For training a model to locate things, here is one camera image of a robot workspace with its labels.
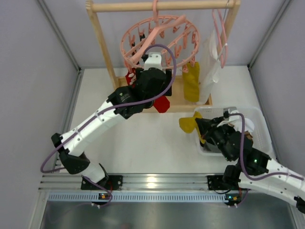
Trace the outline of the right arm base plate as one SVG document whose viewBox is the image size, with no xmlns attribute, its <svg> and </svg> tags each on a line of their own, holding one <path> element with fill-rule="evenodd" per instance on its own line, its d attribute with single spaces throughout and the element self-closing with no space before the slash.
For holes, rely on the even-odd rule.
<svg viewBox="0 0 305 229">
<path fill-rule="evenodd" d="M 223 181 L 223 175 L 208 175 L 207 176 L 208 188 L 211 191 L 228 191 L 238 190 L 237 185 L 231 185 Z"/>
</svg>

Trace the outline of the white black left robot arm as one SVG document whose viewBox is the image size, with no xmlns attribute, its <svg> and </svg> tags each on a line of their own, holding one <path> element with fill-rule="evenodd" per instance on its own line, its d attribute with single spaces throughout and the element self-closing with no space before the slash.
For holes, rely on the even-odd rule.
<svg viewBox="0 0 305 229">
<path fill-rule="evenodd" d="M 95 113 L 74 129 L 62 135 L 54 134 L 52 142 L 69 174 L 80 174 L 104 187 L 109 176 L 101 164 L 86 157 L 85 148 L 111 127 L 152 107 L 160 95 L 171 91 L 175 77 L 175 70 L 137 68 L 133 84 L 118 87 Z"/>
</svg>

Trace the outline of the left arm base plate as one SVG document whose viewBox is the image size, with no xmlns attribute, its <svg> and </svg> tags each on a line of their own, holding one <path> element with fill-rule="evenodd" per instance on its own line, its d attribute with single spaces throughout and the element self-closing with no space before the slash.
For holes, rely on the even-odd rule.
<svg viewBox="0 0 305 229">
<path fill-rule="evenodd" d="M 108 177 L 104 178 L 97 184 L 109 191 L 119 190 L 123 184 L 123 176 L 108 175 Z M 100 188 L 83 178 L 81 182 L 81 190 L 100 190 Z"/>
</svg>

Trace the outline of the pink round clip hanger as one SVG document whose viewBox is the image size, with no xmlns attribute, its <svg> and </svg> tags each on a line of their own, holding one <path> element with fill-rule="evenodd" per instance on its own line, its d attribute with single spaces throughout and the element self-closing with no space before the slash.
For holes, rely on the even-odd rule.
<svg viewBox="0 0 305 229">
<path fill-rule="evenodd" d="M 197 27 L 185 15 L 160 15 L 157 4 L 152 3 L 152 17 L 134 24 L 122 37 L 120 51 L 128 70 L 143 66 L 145 50 L 155 44 L 167 47 L 158 51 L 163 68 L 173 68 L 174 60 L 177 67 L 195 63 L 201 41 Z"/>
</svg>

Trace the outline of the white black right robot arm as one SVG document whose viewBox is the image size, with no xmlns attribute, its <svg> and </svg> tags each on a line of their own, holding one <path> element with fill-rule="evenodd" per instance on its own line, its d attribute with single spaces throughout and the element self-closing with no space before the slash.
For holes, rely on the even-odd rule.
<svg viewBox="0 0 305 229">
<path fill-rule="evenodd" d="M 263 192 L 282 199 L 305 211 L 305 178 L 279 164 L 268 154 L 253 147 L 246 137 L 246 121 L 242 114 L 236 120 L 223 116 L 214 119 L 196 118 L 200 138 L 212 142 L 228 165 L 223 182 L 230 187 L 240 187 Z"/>
</svg>

